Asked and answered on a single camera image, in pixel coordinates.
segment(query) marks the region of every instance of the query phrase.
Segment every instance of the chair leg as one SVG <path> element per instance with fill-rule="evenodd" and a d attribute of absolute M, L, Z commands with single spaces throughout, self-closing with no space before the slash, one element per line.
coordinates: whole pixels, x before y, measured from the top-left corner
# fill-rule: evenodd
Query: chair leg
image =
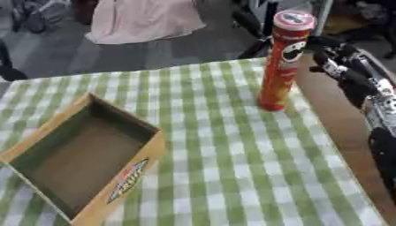
<path fill-rule="evenodd" d="M 0 61 L 3 66 L 11 67 L 12 68 L 12 61 L 10 58 L 10 53 L 5 46 L 5 43 L 0 40 Z"/>
<path fill-rule="evenodd" d="M 385 23 L 383 27 L 383 34 L 386 41 L 391 45 L 391 50 L 385 54 L 384 58 L 391 59 L 396 56 L 396 36 L 393 33 L 393 26 L 396 25 L 396 18 L 394 18 L 393 12 L 391 10 L 388 11 L 388 21 Z"/>
<path fill-rule="evenodd" d="M 392 33 L 392 27 L 387 27 L 384 33 L 384 38 L 391 44 L 391 50 L 385 54 L 385 59 L 392 59 L 396 56 L 396 37 Z"/>

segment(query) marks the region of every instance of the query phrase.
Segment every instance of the can label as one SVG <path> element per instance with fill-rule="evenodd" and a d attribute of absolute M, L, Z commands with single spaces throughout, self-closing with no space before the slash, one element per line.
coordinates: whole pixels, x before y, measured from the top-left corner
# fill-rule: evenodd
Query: can label
<path fill-rule="evenodd" d="M 295 14 L 307 14 L 298 11 L 283 11 L 279 13 L 282 16 L 280 17 L 281 19 L 290 20 L 294 19 L 293 15 Z M 297 73 L 298 62 L 303 54 L 309 35 L 309 29 L 307 28 L 305 30 L 296 30 L 296 27 L 293 27 L 293 30 L 287 30 L 287 25 L 295 26 L 296 23 L 294 23 L 294 20 L 292 21 L 293 23 L 286 22 L 284 21 L 283 27 L 274 26 L 272 32 L 273 45 L 267 57 L 265 79 L 259 96 L 259 104 L 267 110 L 285 108 L 288 93 Z"/>

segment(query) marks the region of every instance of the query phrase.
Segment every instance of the chair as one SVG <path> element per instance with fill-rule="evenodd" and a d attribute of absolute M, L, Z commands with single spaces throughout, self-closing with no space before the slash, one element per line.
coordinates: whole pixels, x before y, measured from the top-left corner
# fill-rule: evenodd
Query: chair
<path fill-rule="evenodd" d="M 27 76 L 12 67 L 12 61 L 7 46 L 0 40 L 0 77 L 6 81 L 25 80 Z"/>

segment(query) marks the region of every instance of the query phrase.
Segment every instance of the box label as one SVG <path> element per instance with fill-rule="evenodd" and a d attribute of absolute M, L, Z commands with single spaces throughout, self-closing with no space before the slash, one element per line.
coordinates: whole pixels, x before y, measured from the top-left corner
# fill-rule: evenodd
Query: box label
<path fill-rule="evenodd" d="M 123 178 L 118 182 L 116 188 L 111 193 L 110 199 L 107 202 L 108 204 L 133 188 L 133 186 L 136 184 L 136 181 L 141 176 L 141 173 L 144 170 L 147 162 L 149 162 L 149 159 L 137 162 L 130 170 L 126 170 Z"/>

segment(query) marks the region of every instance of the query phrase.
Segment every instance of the can lid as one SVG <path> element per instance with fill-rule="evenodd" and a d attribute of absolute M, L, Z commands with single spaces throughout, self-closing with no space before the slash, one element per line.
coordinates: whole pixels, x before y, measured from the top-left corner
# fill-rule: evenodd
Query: can lid
<path fill-rule="evenodd" d="M 305 11 L 280 11 L 274 17 L 274 24 L 288 31 L 303 31 L 315 27 L 315 17 Z"/>

